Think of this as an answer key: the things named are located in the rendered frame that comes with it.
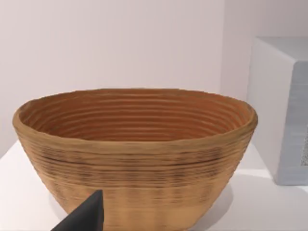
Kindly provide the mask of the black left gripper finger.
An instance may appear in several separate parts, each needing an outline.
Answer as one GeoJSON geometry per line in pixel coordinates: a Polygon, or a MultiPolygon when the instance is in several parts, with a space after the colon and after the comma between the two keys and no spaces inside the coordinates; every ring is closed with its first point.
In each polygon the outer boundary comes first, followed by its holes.
{"type": "Polygon", "coordinates": [[[96,190],[51,231],[103,231],[103,191],[96,190]]]}

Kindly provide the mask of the brown woven basket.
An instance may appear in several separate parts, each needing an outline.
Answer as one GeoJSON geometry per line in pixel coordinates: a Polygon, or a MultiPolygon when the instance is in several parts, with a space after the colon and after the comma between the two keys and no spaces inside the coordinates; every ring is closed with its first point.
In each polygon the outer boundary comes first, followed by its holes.
{"type": "Polygon", "coordinates": [[[244,101],[180,89],[60,93],[13,115],[65,212],[103,191],[105,231],[187,231],[228,184],[257,123],[244,101]]]}

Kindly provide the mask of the pale grey microwave oven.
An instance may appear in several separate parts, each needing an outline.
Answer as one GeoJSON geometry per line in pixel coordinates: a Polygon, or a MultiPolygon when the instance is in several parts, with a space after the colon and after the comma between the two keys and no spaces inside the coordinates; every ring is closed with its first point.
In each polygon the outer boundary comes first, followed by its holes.
{"type": "Polygon", "coordinates": [[[258,37],[247,101],[253,144],[278,185],[308,185],[308,37],[258,37]]]}

